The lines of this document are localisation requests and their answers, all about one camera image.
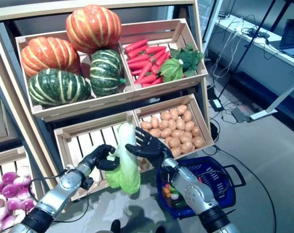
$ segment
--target robotic arm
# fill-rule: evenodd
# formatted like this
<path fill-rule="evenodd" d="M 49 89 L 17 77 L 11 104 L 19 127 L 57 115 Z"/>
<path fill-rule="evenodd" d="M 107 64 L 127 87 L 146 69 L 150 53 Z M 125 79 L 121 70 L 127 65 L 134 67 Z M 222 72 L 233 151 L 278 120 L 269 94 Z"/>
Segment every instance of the robotic arm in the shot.
<path fill-rule="evenodd" d="M 170 149 L 157 138 L 140 128 L 136 128 L 137 146 L 126 145 L 134 155 L 147 158 L 155 168 L 162 168 L 167 173 L 168 182 L 172 184 L 193 209 L 208 233 L 238 233 L 230 223 L 227 215 L 218 205 L 211 189 L 200 183 L 196 176 L 186 167 L 181 167 L 173 159 Z"/>
<path fill-rule="evenodd" d="M 91 187 L 93 179 L 89 175 L 95 167 L 101 170 L 114 170 L 118 167 L 119 158 L 116 157 L 114 161 L 106 159 L 109 152 L 114 151 L 115 148 L 112 146 L 101 145 L 85 156 L 75 169 L 67 171 L 61 177 L 58 185 L 47 192 L 22 222 L 15 225 L 9 233 L 46 232 L 78 188 L 88 190 Z"/>

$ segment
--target carrot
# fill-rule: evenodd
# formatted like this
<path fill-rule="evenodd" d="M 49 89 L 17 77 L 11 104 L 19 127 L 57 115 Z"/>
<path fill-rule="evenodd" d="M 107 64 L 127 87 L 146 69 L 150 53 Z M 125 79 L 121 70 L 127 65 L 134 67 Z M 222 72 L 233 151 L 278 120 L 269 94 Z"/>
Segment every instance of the carrot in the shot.
<path fill-rule="evenodd" d="M 156 85 L 156 84 L 160 84 L 160 83 L 162 83 L 163 81 L 162 81 L 162 77 L 160 77 L 160 78 L 157 78 L 155 81 L 153 81 L 152 83 L 151 83 L 151 85 Z"/>
<path fill-rule="evenodd" d="M 137 69 L 137 70 L 135 70 L 135 71 L 132 71 L 131 74 L 132 74 L 133 76 L 135 76 L 135 75 L 139 75 L 141 72 L 142 72 L 142 69 Z"/>
<path fill-rule="evenodd" d="M 156 65 L 160 67 L 166 60 L 168 54 L 169 51 L 165 52 L 161 57 L 159 57 L 159 59 L 156 61 Z"/>
<path fill-rule="evenodd" d="M 137 80 L 140 80 L 141 78 L 143 78 L 145 74 L 150 71 L 151 67 L 152 67 L 152 63 L 150 62 L 145 63 L 144 67 L 142 68 L 142 72 L 139 74 Z"/>
<path fill-rule="evenodd" d="M 153 65 L 152 68 L 151 68 L 151 72 L 153 74 L 158 74 L 159 69 L 160 69 L 159 66 Z"/>
<path fill-rule="evenodd" d="M 142 77 L 141 79 L 136 80 L 134 83 L 135 84 L 143 84 L 143 83 L 152 83 L 157 79 L 157 76 L 154 74 Z"/>
<path fill-rule="evenodd" d="M 136 41 L 136 42 L 134 42 L 134 43 L 132 43 L 132 44 L 126 46 L 126 47 L 124 48 L 124 50 L 128 53 L 128 52 L 130 52 L 130 51 L 132 51 L 132 50 L 134 50 L 134 49 L 137 49 L 137 48 L 139 48 L 139 47 L 142 47 L 143 45 L 147 44 L 147 42 L 148 42 L 147 39 L 145 39 L 145 40 L 140 40 L 140 41 Z"/>
<path fill-rule="evenodd" d="M 165 53 L 165 50 L 161 50 L 160 52 L 157 52 L 155 55 L 149 57 L 149 61 L 151 63 L 154 63 L 157 61 L 163 54 Z"/>
<path fill-rule="evenodd" d="M 129 64 L 130 69 L 141 69 L 143 68 L 146 64 L 149 64 L 149 61 L 140 61 L 140 62 L 133 62 Z"/>
<path fill-rule="evenodd" d="M 135 50 L 132 50 L 131 52 L 128 53 L 128 57 L 130 59 L 132 59 L 133 57 L 136 57 L 138 56 L 141 52 L 144 52 L 144 50 L 147 48 L 148 46 L 142 46 L 138 49 L 135 49 Z"/>
<path fill-rule="evenodd" d="M 147 61 L 148 58 L 149 58 L 149 56 L 147 54 L 139 55 L 137 57 L 129 59 L 128 64 L 133 63 L 133 62 Z"/>
<path fill-rule="evenodd" d="M 145 52 L 147 54 L 151 54 L 151 53 L 157 53 L 157 52 L 159 52 L 161 50 L 165 50 L 165 49 L 166 49 L 166 46 L 153 46 L 153 47 L 149 46 L 145 49 Z"/>
<path fill-rule="evenodd" d="M 152 84 L 151 83 L 143 83 L 142 84 L 142 87 L 148 87 L 148 86 L 152 86 Z"/>

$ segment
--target basket handle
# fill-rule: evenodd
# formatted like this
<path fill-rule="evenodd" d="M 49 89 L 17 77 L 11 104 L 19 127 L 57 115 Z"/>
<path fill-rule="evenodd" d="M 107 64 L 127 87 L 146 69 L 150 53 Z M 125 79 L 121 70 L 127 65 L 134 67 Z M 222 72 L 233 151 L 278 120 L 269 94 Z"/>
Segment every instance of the basket handle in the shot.
<path fill-rule="evenodd" d="M 237 187 L 245 186 L 246 185 L 246 182 L 244 180 L 244 177 L 241 174 L 241 172 L 239 171 L 239 169 L 236 167 L 236 165 L 231 164 L 231 165 L 223 166 L 223 168 L 228 168 L 228 167 L 233 168 L 235 170 L 236 174 L 239 176 L 239 178 L 241 180 L 241 184 L 237 184 L 237 185 L 233 184 L 233 187 L 234 188 L 237 188 Z"/>

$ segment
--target cable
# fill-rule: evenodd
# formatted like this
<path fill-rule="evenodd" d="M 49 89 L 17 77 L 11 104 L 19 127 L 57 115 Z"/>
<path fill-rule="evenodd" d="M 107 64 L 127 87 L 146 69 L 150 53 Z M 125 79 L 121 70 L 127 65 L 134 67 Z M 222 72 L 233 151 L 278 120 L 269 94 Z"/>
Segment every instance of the cable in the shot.
<path fill-rule="evenodd" d="M 223 153 L 229 155 L 231 158 L 235 159 L 236 161 L 238 161 L 243 167 L 245 167 L 250 173 L 252 173 L 252 175 L 259 181 L 259 183 L 262 185 L 262 187 L 264 188 L 265 192 L 267 193 L 268 195 L 268 198 L 271 202 L 271 206 L 272 206 L 272 211 L 273 211 L 273 218 L 274 218 L 274 233 L 277 232 L 277 215 L 276 215 L 276 212 L 275 212 L 275 207 L 274 207 L 274 204 L 273 204 L 273 201 L 272 201 L 272 198 L 270 196 L 270 193 L 268 192 L 267 188 L 264 186 L 264 184 L 262 183 L 262 181 L 258 178 L 258 176 L 252 172 L 251 169 L 249 169 L 241 160 L 239 160 L 237 157 L 233 156 L 232 154 L 224 151 L 223 149 L 220 149 L 218 146 L 214 146 L 217 150 L 219 151 L 222 151 Z"/>
<path fill-rule="evenodd" d="M 87 208 L 85 209 L 83 215 L 81 215 L 78 219 L 71 220 L 71 221 L 59 221 L 59 220 L 56 220 L 54 222 L 61 222 L 61 223 L 77 222 L 78 220 L 82 219 L 85 216 L 85 214 L 88 211 L 88 208 L 89 208 L 89 194 L 87 193 Z"/>

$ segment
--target green pumpkin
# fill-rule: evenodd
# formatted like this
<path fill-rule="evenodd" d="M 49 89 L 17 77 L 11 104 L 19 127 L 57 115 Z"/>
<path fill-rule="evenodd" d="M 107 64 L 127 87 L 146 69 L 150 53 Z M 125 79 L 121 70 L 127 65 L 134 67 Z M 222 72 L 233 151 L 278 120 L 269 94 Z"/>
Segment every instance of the green pumpkin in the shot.
<path fill-rule="evenodd" d="M 121 78 L 122 61 L 114 50 L 98 50 L 92 55 L 90 67 L 91 87 L 97 97 L 119 92 L 119 85 L 125 83 Z"/>
<path fill-rule="evenodd" d="M 29 79 L 29 94 L 35 103 L 52 107 L 87 100 L 91 88 L 80 75 L 48 68 Z"/>

